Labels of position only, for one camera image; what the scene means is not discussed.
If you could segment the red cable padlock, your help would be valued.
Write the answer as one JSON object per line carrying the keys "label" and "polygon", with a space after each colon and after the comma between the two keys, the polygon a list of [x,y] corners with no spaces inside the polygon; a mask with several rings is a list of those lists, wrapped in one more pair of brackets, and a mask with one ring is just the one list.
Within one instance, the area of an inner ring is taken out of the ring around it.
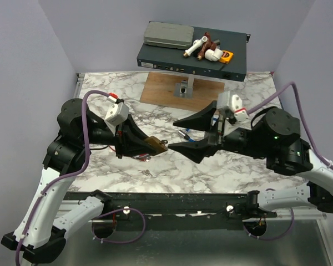
{"label": "red cable padlock", "polygon": [[138,161],[150,161],[151,156],[149,154],[142,154],[142,155],[132,156],[131,158]]}

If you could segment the blue cable lock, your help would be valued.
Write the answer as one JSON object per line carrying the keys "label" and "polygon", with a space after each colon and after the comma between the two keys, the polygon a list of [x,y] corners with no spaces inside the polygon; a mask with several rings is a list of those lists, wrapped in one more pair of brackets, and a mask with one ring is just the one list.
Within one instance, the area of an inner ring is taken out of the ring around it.
{"label": "blue cable lock", "polygon": [[190,131],[190,129],[179,130],[178,135],[186,141],[195,142],[195,140],[192,137],[190,137],[189,131]]}

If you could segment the brass padlock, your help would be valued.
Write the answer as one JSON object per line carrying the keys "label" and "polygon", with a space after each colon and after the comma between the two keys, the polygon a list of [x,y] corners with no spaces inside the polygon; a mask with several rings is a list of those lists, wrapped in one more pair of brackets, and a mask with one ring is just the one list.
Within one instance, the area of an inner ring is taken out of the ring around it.
{"label": "brass padlock", "polygon": [[151,146],[154,151],[150,153],[151,156],[156,156],[159,154],[162,154],[168,150],[167,145],[161,145],[161,140],[158,139],[155,136],[150,136],[144,140],[145,143],[147,143],[149,146]]}

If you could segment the silver key set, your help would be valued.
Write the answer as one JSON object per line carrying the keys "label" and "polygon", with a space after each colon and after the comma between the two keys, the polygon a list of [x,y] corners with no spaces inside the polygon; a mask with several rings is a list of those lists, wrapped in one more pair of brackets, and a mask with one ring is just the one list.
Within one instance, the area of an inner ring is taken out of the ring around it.
{"label": "silver key set", "polygon": [[146,170],[139,170],[139,172],[141,174],[143,174],[143,175],[146,175],[146,176],[150,176],[150,177],[153,176],[152,173],[148,169],[146,169]]}

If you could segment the wooden base board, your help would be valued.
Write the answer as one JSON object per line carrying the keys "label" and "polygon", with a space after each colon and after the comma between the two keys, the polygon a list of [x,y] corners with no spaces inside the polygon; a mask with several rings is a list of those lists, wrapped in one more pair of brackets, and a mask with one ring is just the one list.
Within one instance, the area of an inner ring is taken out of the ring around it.
{"label": "wooden base board", "polygon": [[[190,99],[174,96],[175,84],[187,80],[193,87]],[[140,97],[140,102],[157,106],[199,111],[208,106],[224,91],[225,84],[219,81],[196,78],[193,75],[178,76],[150,72]]]}

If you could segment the dark blue network switch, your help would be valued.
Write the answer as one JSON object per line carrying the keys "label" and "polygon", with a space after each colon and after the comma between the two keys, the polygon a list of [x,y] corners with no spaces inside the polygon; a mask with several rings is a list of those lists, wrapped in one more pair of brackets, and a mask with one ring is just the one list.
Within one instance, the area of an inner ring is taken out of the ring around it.
{"label": "dark blue network switch", "polygon": [[202,38],[205,32],[208,32],[212,41],[220,40],[218,49],[234,53],[230,63],[211,62],[205,58],[198,60],[197,55],[201,47],[194,51],[191,56],[185,58],[183,54],[191,46],[186,49],[174,49],[143,44],[137,55],[137,65],[150,69],[243,81],[246,76],[246,45],[250,38],[249,34],[221,29],[193,28],[194,35],[191,46],[195,40]]}

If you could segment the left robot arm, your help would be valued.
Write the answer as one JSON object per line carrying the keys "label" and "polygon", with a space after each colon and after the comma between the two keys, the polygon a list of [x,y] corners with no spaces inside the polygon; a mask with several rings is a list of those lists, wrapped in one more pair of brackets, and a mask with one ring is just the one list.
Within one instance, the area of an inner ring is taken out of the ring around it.
{"label": "left robot arm", "polygon": [[154,156],[158,150],[135,124],[125,102],[107,95],[105,118],[92,112],[87,100],[71,99],[57,117],[58,136],[48,146],[39,185],[20,225],[3,236],[3,246],[15,252],[15,264],[49,264],[63,251],[68,238],[88,221],[130,212],[116,207],[110,195],[96,190],[78,207],[58,217],[61,203],[78,175],[90,162],[90,146],[113,146],[117,157]]}

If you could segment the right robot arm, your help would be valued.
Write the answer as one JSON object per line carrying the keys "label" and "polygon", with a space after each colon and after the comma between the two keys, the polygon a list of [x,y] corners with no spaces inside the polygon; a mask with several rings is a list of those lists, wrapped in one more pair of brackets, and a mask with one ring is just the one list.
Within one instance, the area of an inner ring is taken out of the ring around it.
{"label": "right robot arm", "polygon": [[333,213],[333,165],[323,163],[314,148],[300,135],[300,120],[288,112],[266,108],[260,120],[250,129],[239,125],[249,117],[238,105],[220,106],[213,101],[198,113],[177,120],[174,126],[203,131],[199,141],[170,144],[195,163],[215,155],[219,150],[262,159],[266,167],[283,176],[298,176],[305,183],[284,190],[250,191],[245,201],[234,207],[244,218],[259,217],[281,208],[314,207]]}

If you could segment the white pvc elbow fitting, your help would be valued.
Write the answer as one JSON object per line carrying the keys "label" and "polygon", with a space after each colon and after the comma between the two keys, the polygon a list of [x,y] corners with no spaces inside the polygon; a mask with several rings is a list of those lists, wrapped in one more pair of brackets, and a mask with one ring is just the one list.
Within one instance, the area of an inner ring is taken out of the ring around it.
{"label": "white pvc elbow fitting", "polygon": [[211,62],[217,62],[220,60],[220,58],[223,56],[224,52],[218,48],[212,50],[208,49],[205,54],[204,58],[211,61]]}

